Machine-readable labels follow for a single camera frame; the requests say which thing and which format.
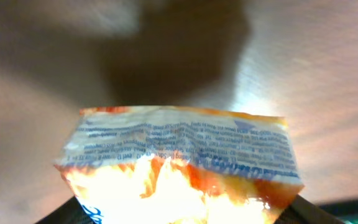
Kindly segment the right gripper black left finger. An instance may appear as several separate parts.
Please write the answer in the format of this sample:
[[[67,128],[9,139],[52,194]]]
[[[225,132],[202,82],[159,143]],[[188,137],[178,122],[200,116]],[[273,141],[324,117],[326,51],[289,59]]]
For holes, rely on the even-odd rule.
[[[36,224],[94,224],[75,197],[66,201]]]

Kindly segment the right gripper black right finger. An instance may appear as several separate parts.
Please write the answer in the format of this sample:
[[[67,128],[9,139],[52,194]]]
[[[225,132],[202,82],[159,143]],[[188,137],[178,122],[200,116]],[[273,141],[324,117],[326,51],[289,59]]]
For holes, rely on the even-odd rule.
[[[297,195],[274,224],[343,224],[343,222]]]

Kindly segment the orange tissue pack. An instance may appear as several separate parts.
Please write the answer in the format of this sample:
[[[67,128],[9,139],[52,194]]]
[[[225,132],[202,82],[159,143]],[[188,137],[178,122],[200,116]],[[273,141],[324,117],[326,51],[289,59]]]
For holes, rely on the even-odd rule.
[[[55,167],[95,223],[273,223],[304,185],[281,117],[87,108]]]

